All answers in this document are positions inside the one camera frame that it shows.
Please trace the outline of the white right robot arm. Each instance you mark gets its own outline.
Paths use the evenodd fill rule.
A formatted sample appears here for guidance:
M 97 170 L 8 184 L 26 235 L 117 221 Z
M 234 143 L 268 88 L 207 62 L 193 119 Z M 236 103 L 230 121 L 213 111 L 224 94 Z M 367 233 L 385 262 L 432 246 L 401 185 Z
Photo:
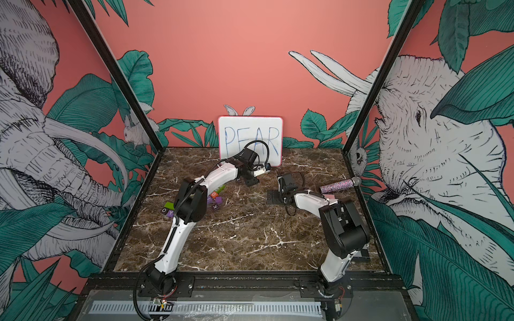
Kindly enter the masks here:
M 328 253 L 318 268 L 319 292 L 325 298 L 342 299 L 349 293 L 345 279 L 356 254 L 369 244 L 368 228 L 354 202 L 329 198 L 298 184 L 293 173 L 277 177 L 278 189 L 269 192 L 269 203 L 307 211 L 321 220 Z

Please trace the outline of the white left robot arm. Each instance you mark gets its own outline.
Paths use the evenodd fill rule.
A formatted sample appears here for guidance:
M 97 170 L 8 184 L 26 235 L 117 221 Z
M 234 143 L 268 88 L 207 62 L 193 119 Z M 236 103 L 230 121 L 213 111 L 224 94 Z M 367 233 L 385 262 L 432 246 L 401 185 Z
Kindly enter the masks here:
M 248 147 L 227 159 L 219 160 L 205 175 L 196 179 L 184 179 L 175 198 L 173 223 L 159 256 L 147 264 L 142 272 L 157 295 L 170 297 L 177 288 L 175 273 L 178 260 L 192 229 L 207 212 L 207 201 L 222 185 L 242 178 L 251 187 L 258 176 L 271 170 L 268 159 Z

